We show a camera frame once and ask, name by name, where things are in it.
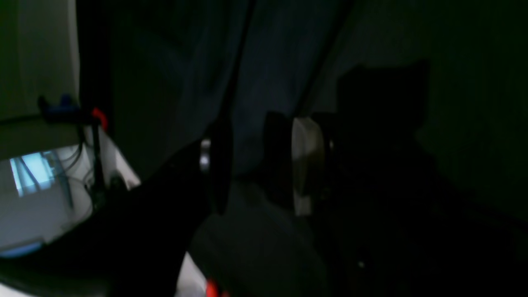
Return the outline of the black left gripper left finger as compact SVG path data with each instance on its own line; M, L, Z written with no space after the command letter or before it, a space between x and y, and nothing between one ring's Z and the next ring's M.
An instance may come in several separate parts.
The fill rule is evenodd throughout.
M226 209L232 157L231 122L217 120L66 235L1 259L1 283L40 297L173 297L193 235Z

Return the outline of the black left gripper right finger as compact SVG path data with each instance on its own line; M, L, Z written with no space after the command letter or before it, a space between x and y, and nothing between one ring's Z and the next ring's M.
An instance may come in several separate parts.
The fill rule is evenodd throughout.
M291 131L292 206L332 297L526 297L527 222L449 182L412 127L374 149L332 116Z

